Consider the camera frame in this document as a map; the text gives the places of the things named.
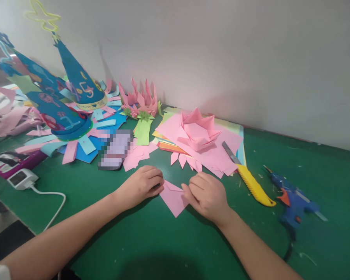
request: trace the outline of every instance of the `person's left hand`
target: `person's left hand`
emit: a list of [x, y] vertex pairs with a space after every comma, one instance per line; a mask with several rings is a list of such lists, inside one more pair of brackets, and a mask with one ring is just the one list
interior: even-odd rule
[[115, 196], [115, 201], [123, 212], [159, 194], [164, 189], [163, 183], [162, 171], [146, 165], [132, 174], [112, 195]]

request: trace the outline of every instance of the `pink origami lotus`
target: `pink origami lotus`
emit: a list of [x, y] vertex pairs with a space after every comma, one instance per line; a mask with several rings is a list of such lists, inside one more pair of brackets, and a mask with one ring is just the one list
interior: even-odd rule
[[214, 130], [214, 116], [203, 118], [198, 108], [189, 115], [181, 112], [178, 141], [199, 152], [214, 144], [220, 130]]

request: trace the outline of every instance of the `yellow utility knife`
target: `yellow utility knife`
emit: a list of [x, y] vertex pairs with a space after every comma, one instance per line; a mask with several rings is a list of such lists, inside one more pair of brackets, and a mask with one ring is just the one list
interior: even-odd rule
[[269, 198], [261, 185], [256, 181], [253, 175], [249, 172], [248, 168], [245, 165], [242, 165], [238, 158], [232, 153], [231, 149], [228, 147], [226, 142], [222, 143], [223, 148], [226, 150], [229, 158], [237, 165], [238, 172], [241, 178], [244, 180], [245, 184], [248, 186], [248, 189], [252, 193], [253, 197], [259, 203], [264, 206], [273, 207], [276, 205], [276, 202]]

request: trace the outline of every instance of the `blue glue gun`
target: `blue glue gun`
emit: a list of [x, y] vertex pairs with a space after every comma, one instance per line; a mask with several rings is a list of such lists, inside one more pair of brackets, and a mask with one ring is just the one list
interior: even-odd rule
[[304, 212], [315, 213], [323, 221], [328, 221], [319, 212], [319, 206], [305, 197], [300, 189], [292, 185], [285, 177], [264, 167], [268, 170], [272, 183], [283, 192], [282, 196], [277, 197], [287, 206], [284, 214], [279, 217], [280, 222], [297, 229], [301, 225]]

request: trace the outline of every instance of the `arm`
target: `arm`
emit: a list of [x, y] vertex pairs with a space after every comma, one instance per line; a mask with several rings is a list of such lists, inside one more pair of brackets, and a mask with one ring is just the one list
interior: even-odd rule
[[0, 264], [9, 268], [12, 280], [51, 279], [106, 223], [162, 190], [162, 172], [143, 166], [115, 192], [26, 242]]
[[193, 208], [214, 222], [227, 238], [252, 280], [301, 279], [228, 206], [220, 181], [200, 172], [191, 178], [189, 186], [182, 187]]

